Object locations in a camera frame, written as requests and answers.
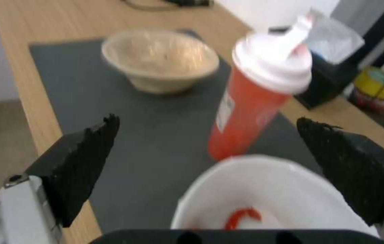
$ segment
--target floor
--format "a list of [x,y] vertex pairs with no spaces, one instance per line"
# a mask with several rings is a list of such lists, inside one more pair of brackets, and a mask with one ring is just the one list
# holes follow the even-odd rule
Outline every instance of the floor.
[[21,173],[36,158],[36,148],[21,103],[0,103],[0,187],[6,177]]

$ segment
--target cup lid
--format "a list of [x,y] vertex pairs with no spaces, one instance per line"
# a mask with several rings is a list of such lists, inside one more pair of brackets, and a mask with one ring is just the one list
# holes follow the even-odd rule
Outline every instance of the cup lid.
[[279,93],[301,93],[311,80],[312,57],[302,44],[310,28],[304,17],[283,36],[250,34],[234,48],[234,63],[260,86]]

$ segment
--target label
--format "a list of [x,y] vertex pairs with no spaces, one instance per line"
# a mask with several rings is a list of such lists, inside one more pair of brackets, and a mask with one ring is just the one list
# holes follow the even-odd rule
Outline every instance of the label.
[[222,132],[228,123],[235,107],[234,99],[230,96],[228,91],[225,91],[222,101],[220,102],[218,115],[216,116],[216,126]]

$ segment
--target dark placemat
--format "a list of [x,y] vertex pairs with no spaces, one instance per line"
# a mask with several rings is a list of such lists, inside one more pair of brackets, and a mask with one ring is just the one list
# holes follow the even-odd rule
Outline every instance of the dark placemat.
[[[230,66],[221,60],[217,73],[186,93],[153,96],[136,91],[106,65],[100,49],[101,40],[30,47],[63,133],[96,124],[108,113],[121,118],[90,197],[102,231],[169,228],[178,199],[214,165],[207,140]],[[296,128],[282,115],[250,153],[292,159],[319,171]]]

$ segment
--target red cup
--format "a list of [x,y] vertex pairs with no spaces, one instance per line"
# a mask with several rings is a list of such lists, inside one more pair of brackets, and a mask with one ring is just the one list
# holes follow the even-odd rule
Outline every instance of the red cup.
[[243,154],[289,97],[259,87],[233,68],[219,111],[231,109],[230,103],[235,102],[234,109],[227,121],[221,117],[226,115],[219,113],[210,135],[209,153],[218,161]]
[[312,61],[305,47],[288,60],[275,63],[254,57],[256,52],[248,46],[251,43],[241,40],[233,50],[235,66],[208,144],[210,155],[217,161],[245,153],[292,94],[310,83]]

